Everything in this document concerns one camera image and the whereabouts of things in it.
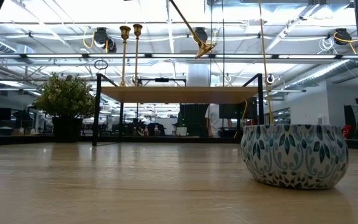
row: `gold candlestick holder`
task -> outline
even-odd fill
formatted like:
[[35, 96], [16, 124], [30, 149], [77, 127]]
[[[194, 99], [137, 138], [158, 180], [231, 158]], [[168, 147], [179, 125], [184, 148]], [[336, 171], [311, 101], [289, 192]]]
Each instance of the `gold candlestick holder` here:
[[137, 52], [139, 49], [139, 36], [142, 34], [143, 26], [140, 24], [134, 24], [134, 32], [136, 36], [136, 51], [135, 51], [135, 86], [137, 86]]
[[180, 12], [180, 10], [179, 10], [178, 6], [175, 4], [175, 2], [173, 2], [173, 0], [169, 0], [169, 1], [171, 2], [172, 6], [176, 9], [176, 11], [179, 13], [179, 16], [181, 17], [181, 19], [183, 19], [183, 22], [185, 22], [187, 28], [189, 28], [191, 34], [193, 35], [194, 41], [197, 42], [197, 44], [198, 44], [198, 53], [197, 53], [195, 59], [198, 59], [201, 56], [203, 56], [204, 54], [210, 52], [216, 46], [216, 43], [206, 44], [203, 41], [201, 41], [200, 38], [198, 38], [196, 32], [194, 32], [194, 30], [189, 25], [189, 23], [187, 22], [187, 20], [183, 16], [183, 14]]
[[128, 26], [121, 26], [119, 28], [121, 30], [121, 38], [123, 39], [123, 47], [122, 47], [122, 80], [120, 86], [125, 86], [125, 54], [127, 51], [127, 39], [129, 38], [129, 32], [131, 28]]

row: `ceiling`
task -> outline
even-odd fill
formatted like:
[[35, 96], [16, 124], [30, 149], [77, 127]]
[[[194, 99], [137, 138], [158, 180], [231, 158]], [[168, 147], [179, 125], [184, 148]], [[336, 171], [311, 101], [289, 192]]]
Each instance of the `ceiling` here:
[[[204, 27], [209, 39], [217, 43], [213, 54], [261, 54], [260, 15], [257, 1], [244, 4], [240, 0], [177, 0], [176, 4], [189, 21], [190, 26]], [[325, 5], [308, 6], [309, 0], [263, 1], [265, 47], [268, 54], [353, 54], [349, 45], [336, 45], [323, 50], [322, 41], [331, 36], [336, 28], [346, 28], [357, 39], [356, 18], [352, 1], [327, 0]], [[90, 45], [92, 33], [97, 27], [106, 27], [108, 35], [117, 45], [116, 54], [122, 54], [120, 26], [143, 25], [139, 40], [142, 54], [192, 54], [198, 51], [197, 44], [188, 36], [188, 28], [166, 0], [108, 1], [108, 0], [5, 0], [0, 10], [0, 41], [17, 49], [27, 46], [35, 54], [104, 54], [104, 50]], [[133, 28], [127, 43], [127, 54], [135, 53]], [[103, 70], [110, 79], [119, 83], [122, 75], [122, 59], [110, 58], [109, 67]], [[318, 66], [322, 61], [269, 60], [267, 73], [291, 79]], [[43, 80], [51, 72], [64, 75], [79, 75], [93, 79], [99, 70], [93, 67], [94, 60], [68, 60], [60, 58], [36, 59], [25, 64], [17, 60], [1, 60], [0, 78], [20, 78], [31, 74], [34, 80]], [[126, 63], [126, 77], [135, 73], [135, 60]], [[186, 78], [188, 65], [208, 64], [208, 73], [218, 77], [215, 85], [223, 85], [222, 73], [233, 86], [243, 85], [256, 73], [264, 73], [262, 60], [246, 61], [227, 58], [223, 60], [194, 60], [180, 58], [140, 58], [138, 73], [141, 78]], [[29, 82], [39, 85], [42, 81]], [[154, 83], [168, 85], [175, 83]]]

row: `black metal table frame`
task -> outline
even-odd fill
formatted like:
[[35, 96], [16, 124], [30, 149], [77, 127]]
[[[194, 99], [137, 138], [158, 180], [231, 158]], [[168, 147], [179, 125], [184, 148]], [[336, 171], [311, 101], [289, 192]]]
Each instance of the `black metal table frame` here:
[[[92, 146], [97, 146], [98, 145], [98, 134], [99, 134], [99, 112], [100, 112], [100, 97], [101, 97], [101, 83], [102, 83], [102, 79], [106, 80], [107, 82], [111, 83], [114, 86], [118, 86], [117, 84], [114, 83], [114, 81], [110, 80], [108, 77], [106, 77], [103, 74], [96, 74], [96, 99], [95, 99], [95, 106], [94, 106], [94, 120], [93, 120], [93, 136], [92, 136]], [[250, 83], [252, 83], [254, 80], [258, 81], [258, 101], [259, 101], [259, 117], [258, 117], [258, 124], [264, 124], [264, 92], [263, 92], [263, 76], [261, 73], [256, 74], [255, 76], [253, 76], [250, 80], [248, 80], [248, 82], [246, 82], [245, 84], [243, 84], [243, 87], [246, 87], [247, 85], [249, 85]], [[139, 79], [138, 80], [138, 85], [139, 82], [141, 81], [153, 81], [155, 79]], [[186, 80], [183, 79], [169, 79], [169, 81], [183, 81], [185, 82], [186, 85]], [[122, 129], [124, 127], [123, 125], [123, 117], [124, 117], [124, 103], [120, 102], [120, 111], [119, 111], [119, 134], [118, 134], [118, 142], [123, 142], [123, 136], [122, 136]], [[241, 132], [241, 123], [238, 121], [237, 119], [237, 131], [240, 133]], [[130, 141], [132, 142], [134, 138], [139, 138], [136, 139], [136, 142], [150, 142], [150, 141], [156, 141], [156, 139], [158, 137], [153, 137], [153, 138], [142, 138], [142, 137], [133, 137], [131, 136], [130, 138], [125, 139], [126, 142]], [[164, 138], [164, 142], [171, 142], [169, 140], [169, 138]], [[200, 141], [199, 139], [197, 139], [197, 141], [195, 141], [194, 138], [176, 138], [172, 139], [172, 142], [204, 142], [204, 141]]]

